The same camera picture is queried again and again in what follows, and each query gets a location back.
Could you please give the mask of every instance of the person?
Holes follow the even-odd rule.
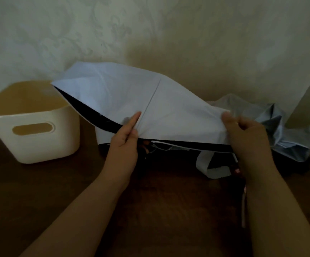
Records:
[[[94,256],[119,196],[137,161],[140,112],[111,140],[97,177],[21,254],[21,257]],[[310,225],[277,171],[265,128],[230,113],[222,115],[230,144],[247,182],[254,256],[310,257]]]

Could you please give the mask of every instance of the white plastic bin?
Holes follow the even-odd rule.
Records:
[[[50,81],[14,83],[0,92],[0,139],[21,163],[65,157],[80,146],[79,115]]]

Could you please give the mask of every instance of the forearm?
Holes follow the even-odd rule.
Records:
[[[310,256],[310,225],[274,163],[250,171],[247,206],[254,256]]]
[[[99,176],[21,256],[93,256],[122,190]]]

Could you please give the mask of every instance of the brown wooden surface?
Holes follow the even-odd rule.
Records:
[[[66,158],[25,165],[0,141],[0,256],[18,256],[98,175],[94,129]],[[310,171],[286,178],[310,221]],[[240,228],[241,187],[209,180],[188,152],[157,153],[135,171],[97,256],[249,256]]]

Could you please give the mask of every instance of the oval handle cutout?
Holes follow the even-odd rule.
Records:
[[[16,135],[22,136],[37,133],[48,133],[53,129],[54,129],[53,126],[49,123],[36,123],[36,124],[15,126],[13,127],[12,132]]]

